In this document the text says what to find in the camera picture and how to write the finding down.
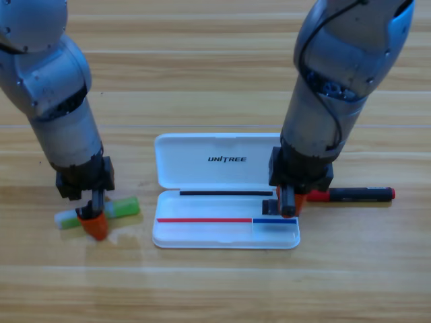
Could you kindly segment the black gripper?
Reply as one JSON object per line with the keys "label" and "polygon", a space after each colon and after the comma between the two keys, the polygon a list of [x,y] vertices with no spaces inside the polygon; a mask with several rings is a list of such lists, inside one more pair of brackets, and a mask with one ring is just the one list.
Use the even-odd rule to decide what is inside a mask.
{"label": "black gripper", "polygon": [[75,210],[84,231],[97,241],[108,235],[108,222],[104,214],[104,195],[114,190],[114,168],[108,156],[92,156],[82,165],[55,166],[56,187],[64,199],[77,201],[83,191],[92,192],[92,200]]}
{"label": "black gripper", "polygon": [[333,179],[333,159],[306,156],[283,138],[269,159],[269,185],[276,187],[277,210],[284,218],[298,217],[312,190],[325,191]]}

